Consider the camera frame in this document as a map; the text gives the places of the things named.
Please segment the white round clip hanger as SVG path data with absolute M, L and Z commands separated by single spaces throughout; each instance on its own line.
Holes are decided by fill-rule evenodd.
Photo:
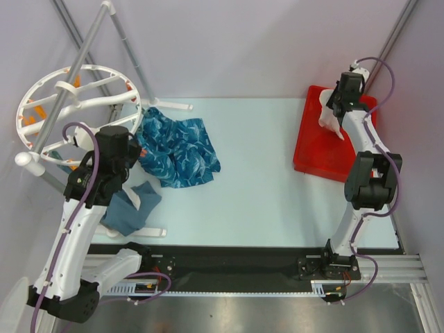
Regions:
M 135 133 L 142 120 L 142 100 L 135 84 L 121 72 L 99 65 L 83 65 L 80 75 L 81 86 L 75 88 L 65 82 L 69 67 L 47 74 L 34 83 L 19 103 L 16 115 L 17 135 L 28 149 L 34 147 L 39 131 L 60 92 L 66 92 L 55 126 L 44 144 L 41 158 L 58 166 L 69 167 L 69 159 L 77 166 L 85 150 L 68 144 L 61 134 L 62 127 L 69 122 L 86 123 L 89 127 L 100 130 L 105 126 L 123 126 L 130 133 Z M 128 91 L 126 81 L 133 90 Z M 22 117 L 33 112 L 33 107 L 41 105 L 47 114 L 45 120 L 25 126 Z

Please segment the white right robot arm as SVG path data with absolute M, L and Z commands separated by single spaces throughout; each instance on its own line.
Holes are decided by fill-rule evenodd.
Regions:
M 320 271 L 328 279 L 349 277 L 357 266 L 356 242 L 371 217 L 385 217 L 399 184 L 402 158 L 390 153 L 371 120 L 371 110 L 361 102 L 368 71 L 349 69 L 341 74 L 336 87 L 321 93 L 319 124 L 348 135 L 356 153 L 344 184 L 347 206 L 332 238 L 327 240 Z

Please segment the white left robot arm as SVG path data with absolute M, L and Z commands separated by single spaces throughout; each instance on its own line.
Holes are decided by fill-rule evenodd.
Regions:
M 153 269 L 148 247 L 127 243 L 113 258 L 92 273 L 82 274 L 91 240 L 112 197 L 123 189 L 141 147 L 123 126 L 105 126 L 93 133 L 93 149 L 69 174 L 60 228 L 41 276 L 29 286 L 27 304 L 33 307 L 31 332 L 40 311 L 74 323 L 84 323 L 95 312 L 103 293 L 121 280 L 144 278 Z

